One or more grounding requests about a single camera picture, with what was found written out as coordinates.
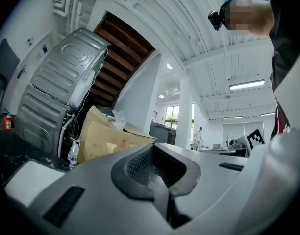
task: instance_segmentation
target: plastic bag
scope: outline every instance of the plastic bag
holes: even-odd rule
[[[115,121],[108,122],[107,125],[112,129],[122,131],[126,124],[125,116],[122,112],[117,112],[116,110],[112,110],[114,114]]]

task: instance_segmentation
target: metal panel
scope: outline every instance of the metal panel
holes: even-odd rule
[[[56,155],[63,120],[70,110],[28,85],[19,104],[15,133],[40,150]]]
[[[77,83],[109,43],[81,28],[66,37],[41,63],[31,83],[67,103]]]

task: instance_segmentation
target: white shirt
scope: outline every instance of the white shirt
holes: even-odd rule
[[[201,137],[202,137],[201,131],[196,131],[195,136],[194,136],[194,140],[200,141]]]

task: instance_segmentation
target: wooden staircase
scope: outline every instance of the wooden staircase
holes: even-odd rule
[[[86,100],[86,107],[115,105],[124,85],[153,53],[153,46],[137,31],[107,13],[95,33],[111,43],[104,65]]]

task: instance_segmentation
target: person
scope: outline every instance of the person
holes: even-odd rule
[[[216,30],[228,30],[267,37],[272,41],[272,90],[277,89],[300,53],[300,0],[224,0],[219,15],[212,21]],[[290,123],[276,101],[275,126],[271,134],[288,131]]]
[[[201,131],[202,131],[202,127],[200,127],[199,130],[196,131],[194,134],[194,138],[193,138],[195,141],[194,142],[194,150],[196,150],[196,151],[200,148],[200,140],[201,140],[201,143],[203,142]]]

